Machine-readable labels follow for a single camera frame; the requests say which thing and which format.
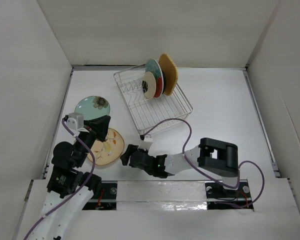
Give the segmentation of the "beige bird painted plate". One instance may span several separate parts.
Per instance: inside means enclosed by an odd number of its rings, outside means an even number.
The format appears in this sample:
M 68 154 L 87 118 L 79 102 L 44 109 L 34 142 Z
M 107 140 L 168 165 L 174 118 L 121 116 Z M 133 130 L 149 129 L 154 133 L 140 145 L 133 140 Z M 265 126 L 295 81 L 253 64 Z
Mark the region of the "beige bird painted plate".
M 124 138 L 113 128 L 108 129 L 105 141 L 96 140 L 91 148 L 97 166 L 106 166 L 117 160 L 125 149 Z

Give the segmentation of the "cream bowl with black marks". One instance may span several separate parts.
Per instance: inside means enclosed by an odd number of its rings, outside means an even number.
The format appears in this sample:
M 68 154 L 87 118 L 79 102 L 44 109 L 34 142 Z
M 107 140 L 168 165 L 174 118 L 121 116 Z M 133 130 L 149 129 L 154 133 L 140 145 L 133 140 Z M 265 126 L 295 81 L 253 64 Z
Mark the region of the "cream bowl with black marks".
M 142 91 L 147 99 L 152 99 L 156 93 L 156 79 L 154 75 L 147 71 L 142 78 Z

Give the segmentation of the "red and teal plate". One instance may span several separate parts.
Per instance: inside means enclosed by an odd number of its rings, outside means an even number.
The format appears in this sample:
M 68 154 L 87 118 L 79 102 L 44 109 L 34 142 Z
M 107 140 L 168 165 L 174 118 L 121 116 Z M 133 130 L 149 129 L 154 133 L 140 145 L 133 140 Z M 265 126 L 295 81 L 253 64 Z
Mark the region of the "red and teal plate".
M 159 98 L 162 93 L 163 93 L 163 74 L 162 74 L 162 69 L 158 63 L 157 60 L 154 58 L 150 58 L 147 60 L 145 63 L 145 71 L 146 72 L 151 72 L 156 80 L 156 91 L 155 91 L 155 98 Z

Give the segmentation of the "orange woven square plate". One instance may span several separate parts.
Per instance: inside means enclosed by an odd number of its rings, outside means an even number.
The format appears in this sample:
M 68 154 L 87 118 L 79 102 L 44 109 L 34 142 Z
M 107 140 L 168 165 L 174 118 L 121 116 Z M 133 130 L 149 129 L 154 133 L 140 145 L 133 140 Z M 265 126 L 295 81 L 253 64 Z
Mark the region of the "orange woven square plate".
M 162 73 L 165 75 L 164 79 L 166 80 L 166 88 L 164 94 L 166 96 L 170 96 L 173 93 L 178 82 L 178 68 L 167 53 L 163 53 L 160 56 L 158 63 L 160 65 Z

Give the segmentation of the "small black plate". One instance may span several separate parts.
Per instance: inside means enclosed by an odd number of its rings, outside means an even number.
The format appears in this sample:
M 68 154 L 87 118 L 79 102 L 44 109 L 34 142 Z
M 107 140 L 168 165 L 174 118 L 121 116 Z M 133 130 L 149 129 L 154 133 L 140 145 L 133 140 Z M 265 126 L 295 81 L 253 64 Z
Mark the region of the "small black plate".
M 162 94 L 166 95 L 166 88 L 167 88 L 168 81 L 167 81 L 167 77 L 164 72 L 162 72 L 162 80 L 163 80 Z

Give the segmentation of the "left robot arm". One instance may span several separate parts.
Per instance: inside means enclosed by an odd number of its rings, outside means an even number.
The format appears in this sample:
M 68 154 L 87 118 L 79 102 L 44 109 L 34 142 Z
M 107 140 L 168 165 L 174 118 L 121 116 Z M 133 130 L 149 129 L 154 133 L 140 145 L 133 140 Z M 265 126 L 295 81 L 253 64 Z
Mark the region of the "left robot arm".
M 52 173 L 47 183 L 47 194 L 38 222 L 29 233 L 32 240 L 64 240 L 79 212 L 91 198 L 102 195 L 102 180 L 93 173 L 82 172 L 88 156 L 92 166 L 96 157 L 95 141 L 104 142 L 108 134 L 110 116 L 84 120 L 80 113 L 66 115 L 61 124 L 75 139 L 74 143 L 58 143 L 52 154 Z

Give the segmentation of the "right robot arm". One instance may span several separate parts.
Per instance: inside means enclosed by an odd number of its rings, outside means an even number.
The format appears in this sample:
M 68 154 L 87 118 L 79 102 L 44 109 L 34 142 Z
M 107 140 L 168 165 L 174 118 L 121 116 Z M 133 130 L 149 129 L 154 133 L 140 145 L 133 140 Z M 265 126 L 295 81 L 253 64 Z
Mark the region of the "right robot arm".
M 205 137 L 199 145 L 185 152 L 151 156 L 149 150 L 152 144 L 152 137 L 142 135 L 140 145 L 129 144 L 120 156 L 122 164 L 160 179 L 191 168 L 198 173 L 205 170 L 221 177 L 222 181 L 214 182 L 221 185 L 225 196 L 232 197 L 239 191 L 238 147 L 235 144 Z

